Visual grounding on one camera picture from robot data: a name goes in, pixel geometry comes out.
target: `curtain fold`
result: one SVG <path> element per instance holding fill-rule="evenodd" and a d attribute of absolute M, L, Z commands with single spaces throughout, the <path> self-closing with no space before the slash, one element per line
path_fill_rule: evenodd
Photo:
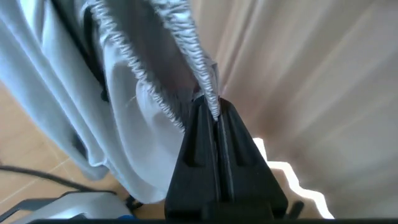
<path fill-rule="evenodd" d="M 336 218 L 398 210 L 398 2 L 192 0 L 198 34 L 270 161 Z"/>

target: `wire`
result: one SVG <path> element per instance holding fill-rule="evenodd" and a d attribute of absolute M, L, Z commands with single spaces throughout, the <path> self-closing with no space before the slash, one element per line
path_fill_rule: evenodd
<path fill-rule="evenodd" d="M 32 170 L 32 169 L 26 169 L 26 168 L 21 168 L 21 167 L 14 167 L 14 166 L 0 166 L 0 170 L 3 171 L 9 171 L 9 172 L 17 172 L 20 174 L 27 174 L 27 175 L 33 175 L 36 177 L 40 177 L 43 179 L 51 180 L 54 181 L 58 184 L 62 184 L 67 187 L 71 187 L 74 189 L 77 189 L 81 192 L 97 192 L 98 190 L 93 189 L 91 187 L 87 187 L 81 184 L 78 184 L 76 182 L 72 182 L 70 180 L 64 179 L 62 177 L 58 177 L 56 175 L 48 174 L 42 171 L 37 171 L 37 170 Z"/>

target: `black cable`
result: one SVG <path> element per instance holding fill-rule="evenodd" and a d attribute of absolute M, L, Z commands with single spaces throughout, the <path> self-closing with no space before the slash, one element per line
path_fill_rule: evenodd
<path fill-rule="evenodd" d="M 21 167 L 14 167 L 14 166 L 0 166 L 0 170 L 9 171 L 9 172 L 17 172 L 20 174 L 33 175 L 36 177 L 54 181 L 58 184 L 62 184 L 67 187 L 77 189 L 81 192 L 97 192 L 98 191 L 96 189 L 92 189 L 91 187 L 87 187 L 87 186 L 78 184 L 76 182 L 72 182 L 70 180 L 64 179 L 62 177 L 58 177 L 56 175 L 48 174 L 48 173 L 45 173 L 42 171 L 26 169 L 26 168 L 21 168 Z"/>

